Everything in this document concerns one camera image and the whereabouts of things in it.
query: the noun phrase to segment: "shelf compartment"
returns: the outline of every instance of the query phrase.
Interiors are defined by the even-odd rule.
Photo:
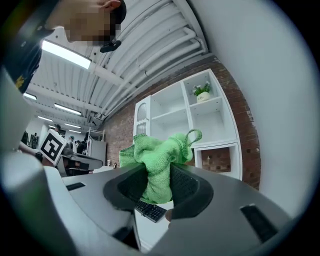
[[[195,167],[241,180],[238,143],[194,149]]]
[[[193,128],[202,131],[202,139],[195,146],[237,139],[231,113],[222,97],[193,104],[190,113]]]
[[[151,120],[151,135],[159,140],[167,140],[177,133],[187,134],[189,130],[186,109],[172,111]]]
[[[151,118],[185,109],[185,99],[180,82],[151,96]]]
[[[197,103],[197,96],[194,95],[195,86],[203,87],[205,86],[207,81],[210,83],[211,98],[222,96],[220,91],[217,90],[217,80],[215,79],[215,77],[213,77],[209,70],[206,70],[183,80],[189,105]]]
[[[211,112],[219,111],[221,109],[222,97],[215,97],[203,102],[190,105],[194,114],[208,114]]]

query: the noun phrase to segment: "potted plant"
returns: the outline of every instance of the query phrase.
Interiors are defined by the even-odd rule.
[[[196,102],[205,102],[210,99],[210,83],[206,81],[204,86],[195,85],[194,95],[196,96]]]

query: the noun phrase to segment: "white flower pot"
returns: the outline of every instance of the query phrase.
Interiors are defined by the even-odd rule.
[[[210,93],[209,92],[203,92],[196,97],[196,102],[205,102],[210,99]]]

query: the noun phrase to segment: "green microfiber cloth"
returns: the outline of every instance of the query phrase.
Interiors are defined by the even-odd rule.
[[[190,143],[189,134],[196,132],[196,139]],[[141,201],[148,204],[165,204],[172,198],[170,189],[170,163],[184,164],[192,160],[190,146],[201,140],[202,132],[193,129],[187,135],[177,133],[168,140],[159,140],[146,134],[133,137],[134,145],[119,152],[120,167],[131,164],[145,164],[148,184]]]

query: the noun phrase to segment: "brick wall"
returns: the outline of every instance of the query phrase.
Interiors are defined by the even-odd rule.
[[[107,159],[110,159],[112,163],[117,163],[119,165],[119,151],[132,145],[136,103],[167,86],[207,69],[212,69],[222,86],[233,111],[242,149],[242,180],[253,188],[259,189],[261,159],[258,134],[253,125],[254,119],[251,115],[247,101],[238,85],[216,57],[203,59],[172,73],[165,79],[153,84],[113,115],[104,125],[106,133],[105,138],[108,144]],[[223,164],[216,164],[219,158],[218,155],[225,155],[225,152],[215,150],[208,152],[208,154],[212,157],[211,162],[208,162],[208,155],[203,157],[206,157],[206,159],[202,158],[205,169],[214,172],[227,171],[225,167],[228,167],[230,163],[226,163],[226,161],[223,160]]]

